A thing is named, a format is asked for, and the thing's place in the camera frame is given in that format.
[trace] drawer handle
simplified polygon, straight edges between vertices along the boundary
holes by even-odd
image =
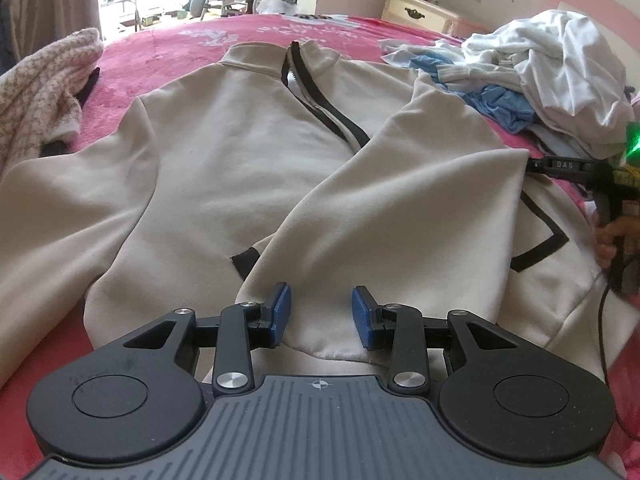
[[[409,15],[409,18],[413,18],[414,20],[419,20],[420,18],[424,18],[424,14],[418,12],[416,9],[410,9],[409,7],[405,7],[406,13]]]

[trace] crosshair marking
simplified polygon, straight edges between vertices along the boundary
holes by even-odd
[[[324,379],[316,379],[315,381],[313,381],[312,383],[309,383],[309,384],[311,386],[313,386],[314,388],[318,389],[318,390],[322,390],[323,388],[326,388],[327,386],[331,386],[331,383],[328,383]]]

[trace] gray ribbed plate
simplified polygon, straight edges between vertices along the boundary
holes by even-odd
[[[540,468],[495,462],[462,446],[428,403],[373,376],[268,376],[222,397],[198,429],[148,462],[82,469],[46,460],[30,480],[609,480],[590,456]]]

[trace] knitted blanket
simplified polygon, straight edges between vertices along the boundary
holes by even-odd
[[[35,158],[45,142],[71,142],[80,130],[74,94],[87,81],[104,47],[86,28],[51,43],[0,76],[0,178]]]

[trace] drawer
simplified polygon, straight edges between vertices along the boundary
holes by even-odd
[[[423,17],[412,18],[407,9],[415,10],[416,12],[423,14]],[[444,34],[449,31],[451,26],[451,22],[447,18],[435,14],[429,9],[420,8],[403,0],[386,0],[382,19],[387,20],[388,22],[397,23],[398,25],[426,28],[427,30],[442,32]]]

